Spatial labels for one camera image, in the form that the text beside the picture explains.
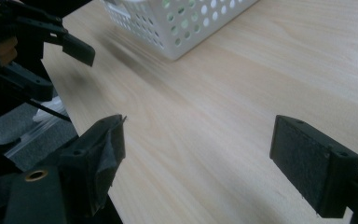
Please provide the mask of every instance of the white plastic basket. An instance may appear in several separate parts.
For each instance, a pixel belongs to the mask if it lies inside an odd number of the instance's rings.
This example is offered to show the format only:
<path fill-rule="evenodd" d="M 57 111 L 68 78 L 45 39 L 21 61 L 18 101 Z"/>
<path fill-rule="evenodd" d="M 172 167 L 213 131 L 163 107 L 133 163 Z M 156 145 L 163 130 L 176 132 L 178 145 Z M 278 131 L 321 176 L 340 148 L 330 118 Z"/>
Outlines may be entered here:
<path fill-rule="evenodd" d="M 102 0 L 116 24 L 176 60 L 257 0 Z"/>

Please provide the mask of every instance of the screw hole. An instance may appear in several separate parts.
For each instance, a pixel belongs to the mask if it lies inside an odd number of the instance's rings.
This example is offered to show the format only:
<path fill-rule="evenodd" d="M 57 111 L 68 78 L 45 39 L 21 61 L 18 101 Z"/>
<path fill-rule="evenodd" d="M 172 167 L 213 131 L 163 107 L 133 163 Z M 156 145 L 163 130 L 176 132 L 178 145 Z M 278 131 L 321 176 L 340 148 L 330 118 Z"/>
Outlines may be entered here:
<path fill-rule="evenodd" d="M 75 155 L 75 156 L 81 155 L 81 151 L 80 151 L 80 150 L 75 150 L 75 151 L 74 151 L 74 155 Z"/>
<path fill-rule="evenodd" d="M 347 156 L 349 156 L 348 153 L 346 153 L 346 152 L 341 152 L 341 151 L 339 151 L 337 154 L 340 155 L 340 156 L 342 156 L 342 157 L 347 157 Z"/>
<path fill-rule="evenodd" d="M 48 175 L 48 171 L 46 171 L 46 170 L 34 171 L 25 177 L 25 181 L 34 182 L 36 180 L 40 180 L 40 179 L 44 178 L 46 175 Z"/>

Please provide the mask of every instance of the wooden table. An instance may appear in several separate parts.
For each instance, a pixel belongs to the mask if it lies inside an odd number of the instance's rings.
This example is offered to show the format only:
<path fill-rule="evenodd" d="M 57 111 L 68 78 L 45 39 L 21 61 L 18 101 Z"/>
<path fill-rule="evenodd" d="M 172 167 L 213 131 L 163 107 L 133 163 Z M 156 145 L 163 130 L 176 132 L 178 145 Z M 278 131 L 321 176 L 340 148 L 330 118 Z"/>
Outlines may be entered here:
<path fill-rule="evenodd" d="M 150 52 L 100 1 L 65 18 L 92 68 L 46 46 L 79 134 L 122 114 L 127 158 L 110 195 L 124 223 L 349 223 L 322 219 L 269 158 L 276 115 L 358 153 L 358 1 L 260 0 L 184 57 Z"/>

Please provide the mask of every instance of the light wood surface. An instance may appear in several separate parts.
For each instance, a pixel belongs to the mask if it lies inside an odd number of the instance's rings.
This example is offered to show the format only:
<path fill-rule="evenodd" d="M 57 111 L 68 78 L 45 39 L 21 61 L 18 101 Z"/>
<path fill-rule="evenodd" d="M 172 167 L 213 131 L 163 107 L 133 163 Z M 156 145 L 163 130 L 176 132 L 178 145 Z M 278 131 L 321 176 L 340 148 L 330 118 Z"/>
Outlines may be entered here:
<path fill-rule="evenodd" d="M 113 114 L 127 158 L 110 195 L 124 223 L 349 223 L 322 219 L 269 158 L 276 115 L 358 153 L 358 1 L 260 0 L 170 62 L 100 1 L 65 18 L 92 68 L 46 46 L 79 134 Z"/>

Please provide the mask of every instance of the black cable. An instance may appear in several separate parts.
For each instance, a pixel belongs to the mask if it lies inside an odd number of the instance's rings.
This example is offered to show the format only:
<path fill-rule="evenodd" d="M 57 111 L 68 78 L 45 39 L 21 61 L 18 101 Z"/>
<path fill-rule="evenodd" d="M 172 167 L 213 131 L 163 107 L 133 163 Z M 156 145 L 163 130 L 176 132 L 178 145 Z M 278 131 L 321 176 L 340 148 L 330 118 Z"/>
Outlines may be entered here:
<path fill-rule="evenodd" d="M 23 101 L 23 102 L 27 103 L 28 105 L 32 105 L 32 106 L 34 106 L 34 107 L 36 107 L 36 108 L 38 108 L 38 109 L 41 109 L 41 110 L 43 110 L 43 111 L 49 113 L 50 115 L 53 115 L 53 116 L 55 116 L 55 117 L 57 117 L 57 118 L 59 118 L 59 119 L 63 119 L 63 120 L 65 120 L 65 121 L 68 121 L 68 122 L 71 122 L 71 123 L 72 123 L 72 121 L 71 121 L 71 119 L 70 119 L 69 117 L 67 117 L 67 116 L 65 116 L 65 115 L 63 115 L 63 114 L 60 114 L 60 113 L 58 113 L 57 111 L 54 111 L 54 110 L 52 110 L 52 109 L 50 109 L 50 108 L 47 108 L 47 107 L 45 107 L 45 106 L 43 106 L 43 105 L 41 105 L 41 104 L 39 104 L 39 103 L 37 103 L 37 102 L 34 102 L 34 101 L 31 100 L 30 98 L 28 98 L 28 97 L 22 95 L 20 92 L 7 91 L 7 94 L 8 94 L 9 96 L 11 96 L 11 97 L 17 99 L 17 100 L 20 100 L 20 101 Z"/>

